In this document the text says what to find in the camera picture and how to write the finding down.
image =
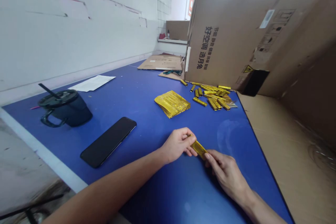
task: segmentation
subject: hand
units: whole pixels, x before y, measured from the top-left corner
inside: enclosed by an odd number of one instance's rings
[[[219,153],[216,150],[207,150],[205,153],[206,167],[212,167],[212,174],[216,175],[222,189],[240,206],[244,206],[254,193],[240,172],[235,159]]]
[[[190,145],[192,145],[195,140],[196,137],[190,129],[175,129],[159,149],[159,151],[161,155],[166,158],[166,163],[171,163],[178,159],[183,152],[187,152],[187,154],[190,154],[189,156],[191,156],[190,149],[192,148],[190,148]],[[193,155],[197,156],[197,153],[193,149],[192,151]]]

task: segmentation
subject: person's left hand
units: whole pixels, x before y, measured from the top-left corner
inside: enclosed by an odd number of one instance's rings
[[[189,128],[175,129],[159,150],[167,159],[167,163],[178,159],[183,152],[186,152],[189,156],[197,156],[197,153],[190,147],[195,140],[196,136]]]

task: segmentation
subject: barcode label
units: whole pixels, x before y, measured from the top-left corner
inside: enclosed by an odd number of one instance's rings
[[[260,29],[265,29],[266,26],[268,25],[268,22],[271,20],[271,17],[273,16],[275,10],[268,10],[268,12],[265,15],[264,20],[262,21],[261,25],[260,25]]]

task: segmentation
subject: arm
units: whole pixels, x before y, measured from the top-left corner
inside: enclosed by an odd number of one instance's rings
[[[188,128],[174,130],[161,148],[89,185],[43,224],[106,223],[161,167],[189,154],[195,140]]]
[[[215,150],[205,154],[206,167],[212,167],[222,189],[245,211],[254,224],[286,223],[265,201],[251,190],[235,159]]]

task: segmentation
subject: forearm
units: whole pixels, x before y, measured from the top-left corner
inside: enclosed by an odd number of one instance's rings
[[[44,224],[106,223],[165,164],[158,149],[97,180],[66,202]]]
[[[249,191],[240,206],[254,224],[285,224],[286,222],[270,208],[254,191]]]

